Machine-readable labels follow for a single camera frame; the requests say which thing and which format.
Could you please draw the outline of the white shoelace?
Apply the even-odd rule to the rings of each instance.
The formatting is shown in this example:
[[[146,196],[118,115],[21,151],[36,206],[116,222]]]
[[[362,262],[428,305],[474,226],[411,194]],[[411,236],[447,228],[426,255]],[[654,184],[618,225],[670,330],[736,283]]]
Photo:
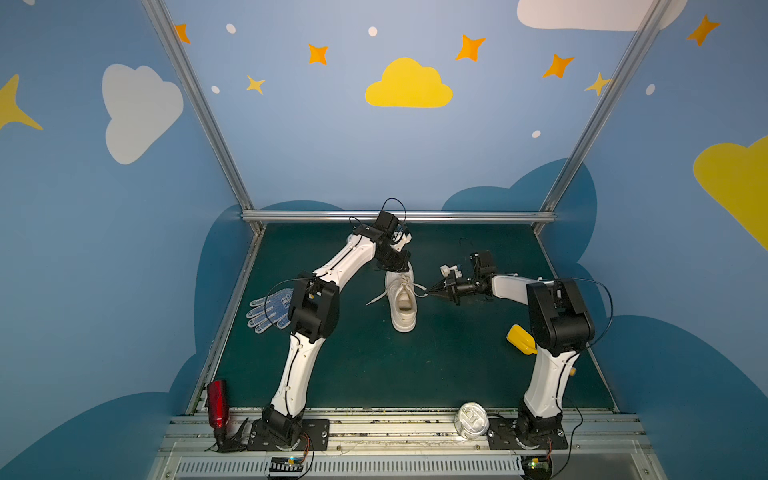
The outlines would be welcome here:
[[[401,310],[415,310],[416,299],[427,295],[427,288],[417,284],[412,272],[394,273],[385,275],[384,291],[367,302],[367,305],[387,298],[390,305]]]

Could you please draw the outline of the white sneaker shoe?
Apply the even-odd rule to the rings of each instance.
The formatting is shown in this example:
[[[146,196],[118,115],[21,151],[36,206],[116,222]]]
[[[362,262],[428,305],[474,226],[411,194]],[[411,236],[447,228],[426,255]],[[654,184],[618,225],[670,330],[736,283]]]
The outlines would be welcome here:
[[[417,297],[414,275],[411,271],[385,275],[385,297],[390,306],[393,327],[400,333],[408,333],[416,326]]]

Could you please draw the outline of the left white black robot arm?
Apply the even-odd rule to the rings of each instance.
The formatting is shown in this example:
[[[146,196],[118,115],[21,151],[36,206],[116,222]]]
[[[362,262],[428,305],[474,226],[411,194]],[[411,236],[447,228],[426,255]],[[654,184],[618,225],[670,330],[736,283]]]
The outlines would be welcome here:
[[[279,386],[259,421],[264,435],[280,449],[295,447],[303,435],[307,390],[319,351],[334,332],[344,286],[374,260],[379,269],[404,273],[411,236],[405,222],[382,209],[372,224],[360,223],[344,247],[312,272],[294,280],[288,308],[289,352]]]

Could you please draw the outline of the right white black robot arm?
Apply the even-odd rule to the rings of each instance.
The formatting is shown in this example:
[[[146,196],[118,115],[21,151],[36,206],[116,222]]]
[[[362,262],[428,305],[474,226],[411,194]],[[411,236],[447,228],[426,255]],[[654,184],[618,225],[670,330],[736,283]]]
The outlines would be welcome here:
[[[510,300],[528,307],[530,333],[537,350],[531,381],[513,423],[515,442],[523,449],[565,448],[562,428],[567,377],[581,353],[596,343],[594,322],[578,278],[531,279],[497,271],[492,255],[470,255],[472,273],[440,267],[442,278],[427,294],[460,304],[471,295]]]

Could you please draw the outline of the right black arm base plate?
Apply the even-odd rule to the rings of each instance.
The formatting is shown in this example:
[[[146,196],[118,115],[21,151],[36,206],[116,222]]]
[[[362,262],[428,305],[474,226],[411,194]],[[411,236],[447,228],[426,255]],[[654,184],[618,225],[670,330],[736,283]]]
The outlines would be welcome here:
[[[512,419],[493,414],[487,431],[491,450],[567,450],[562,416],[549,418],[529,417]]]

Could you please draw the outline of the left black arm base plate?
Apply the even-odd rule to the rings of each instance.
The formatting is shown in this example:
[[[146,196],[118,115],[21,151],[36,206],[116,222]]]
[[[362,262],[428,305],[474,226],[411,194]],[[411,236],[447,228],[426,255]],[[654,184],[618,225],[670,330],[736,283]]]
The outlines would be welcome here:
[[[251,428],[246,443],[248,451],[326,451],[329,441],[328,419],[304,419],[301,425],[291,424],[289,433],[283,435],[259,419]]]

